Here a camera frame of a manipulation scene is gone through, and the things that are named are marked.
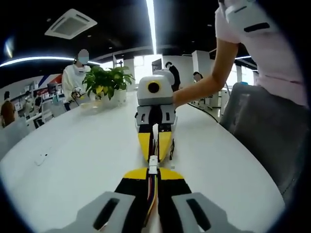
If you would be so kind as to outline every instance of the hand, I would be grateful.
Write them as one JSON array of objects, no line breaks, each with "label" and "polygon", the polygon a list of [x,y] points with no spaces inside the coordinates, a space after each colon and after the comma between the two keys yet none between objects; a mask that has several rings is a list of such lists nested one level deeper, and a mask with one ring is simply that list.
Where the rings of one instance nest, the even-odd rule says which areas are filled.
[{"label": "hand", "polygon": [[78,98],[78,93],[77,92],[73,92],[72,95],[71,95],[74,99]]}]

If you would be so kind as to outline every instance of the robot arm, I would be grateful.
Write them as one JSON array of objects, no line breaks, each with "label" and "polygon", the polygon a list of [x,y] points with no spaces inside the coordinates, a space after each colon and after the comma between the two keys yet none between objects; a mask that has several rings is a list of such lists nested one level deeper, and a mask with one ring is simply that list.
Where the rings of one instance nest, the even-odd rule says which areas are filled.
[{"label": "robot arm", "polygon": [[[177,120],[171,88],[172,74],[167,70],[155,73],[142,78],[139,82],[137,92],[139,106],[135,116],[140,146],[148,162],[153,155],[158,156],[159,162],[165,159],[173,142],[172,133]],[[155,124],[158,125],[158,135],[154,138]]]}]

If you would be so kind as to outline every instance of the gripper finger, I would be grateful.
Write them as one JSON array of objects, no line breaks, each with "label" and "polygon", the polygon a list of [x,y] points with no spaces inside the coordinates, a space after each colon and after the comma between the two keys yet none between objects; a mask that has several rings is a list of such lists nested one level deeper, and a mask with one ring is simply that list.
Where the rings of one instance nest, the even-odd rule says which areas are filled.
[{"label": "gripper finger", "polygon": [[172,130],[170,124],[161,124],[158,126],[158,157],[162,162],[172,144]]},{"label": "gripper finger", "polygon": [[138,140],[145,160],[149,161],[149,157],[154,153],[154,134],[152,126],[141,125],[138,131]]}]

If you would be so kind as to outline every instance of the gray chair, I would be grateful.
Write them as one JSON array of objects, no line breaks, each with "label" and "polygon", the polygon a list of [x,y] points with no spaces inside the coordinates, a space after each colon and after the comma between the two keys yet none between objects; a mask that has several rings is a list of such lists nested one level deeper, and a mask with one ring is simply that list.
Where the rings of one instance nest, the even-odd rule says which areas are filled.
[{"label": "gray chair", "polygon": [[7,137],[5,136],[4,129],[0,129],[0,160],[6,155],[9,151],[9,145]]},{"label": "gray chair", "polygon": [[286,203],[303,169],[309,115],[262,87],[237,83],[220,122],[263,165]]},{"label": "gray chair", "polygon": [[52,108],[52,100],[46,100],[42,103],[42,121],[44,123],[48,122],[53,118],[51,108]]},{"label": "gray chair", "polygon": [[62,101],[55,102],[51,105],[51,112],[54,117],[58,117],[66,112],[65,106]]},{"label": "gray chair", "polygon": [[14,122],[5,127],[3,129],[3,133],[7,139],[7,148],[10,150],[21,139],[29,134],[26,119],[24,117],[19,117]]}]

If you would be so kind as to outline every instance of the white table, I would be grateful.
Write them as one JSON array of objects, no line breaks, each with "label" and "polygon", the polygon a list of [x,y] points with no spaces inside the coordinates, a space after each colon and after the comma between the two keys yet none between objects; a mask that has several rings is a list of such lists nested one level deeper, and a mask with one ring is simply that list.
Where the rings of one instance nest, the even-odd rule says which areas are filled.
[{"label": "white table", "polygon": [[[146,166],[134,125],[136,106],[131,92],[126,106],[97,115],[76,108],[29,134],[1,160],[3,183],[36,232],[70,224],[79,209],[114,191],[126,172]],[[224,209],[229,223],[265,232],[284,209],[269,174],[207,114],[189,105],[176,111],[175,170],[192,192]],[[48,156],[37,166],[41,153]],[[153,218],[150,232],[158,233],[158,217]]]}]

